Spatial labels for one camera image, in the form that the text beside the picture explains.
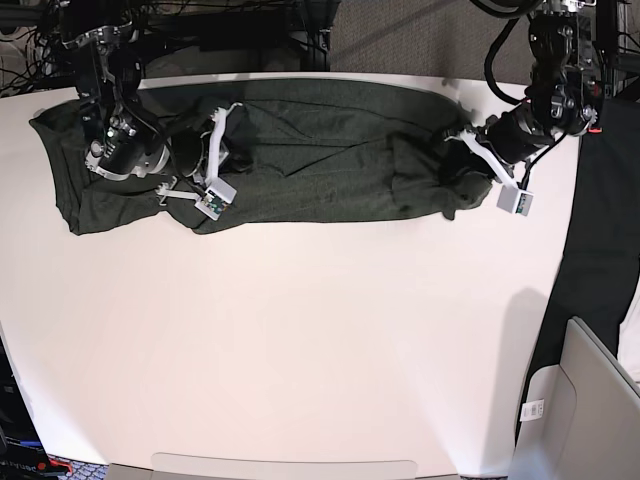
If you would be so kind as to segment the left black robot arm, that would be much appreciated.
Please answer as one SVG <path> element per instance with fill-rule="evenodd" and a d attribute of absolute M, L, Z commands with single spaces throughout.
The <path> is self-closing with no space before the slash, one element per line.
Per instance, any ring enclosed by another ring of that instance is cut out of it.
<path fill-rule="evenodd" d="M 484 124 L 467 124 L 444 133 L 446 142 L 464 145 L 466 158 L 447 162 L 439 176 L 454 183 L 478 173 L 501 185 L 498 206 L 527 215 L 534 195 L 529 189 L 536 164 L 564 139 L 598 133 L 604 92 L 596 71 L 591 20 L 584 8 L 592 1 L 478 2 L 485 13 L 506 20 L 484 60 L 487 86 L 511 110 Z M 522 98 L 498 86 L 493 63 L 520 19 L 528 18 L 528 43 L 534 57 L 531 80 Z"/>

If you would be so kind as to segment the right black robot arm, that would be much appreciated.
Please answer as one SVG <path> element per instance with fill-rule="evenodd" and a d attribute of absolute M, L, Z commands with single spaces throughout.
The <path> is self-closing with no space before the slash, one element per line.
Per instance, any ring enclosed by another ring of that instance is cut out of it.
<path fill-rule="evenodd" d="M 218 32 L 216 13 L 153 14 L 145 1 L 59 1 L 62 47 L 70 55 L 84 132 L 85 230 L 106 230 L 169 205 L 192 204 L 217 221 L 236 189 L 220 176 L 237 103 L 188 111 L 168 125 L 138 96 L 145 61 L 166 44 L 201 45 Z"/>

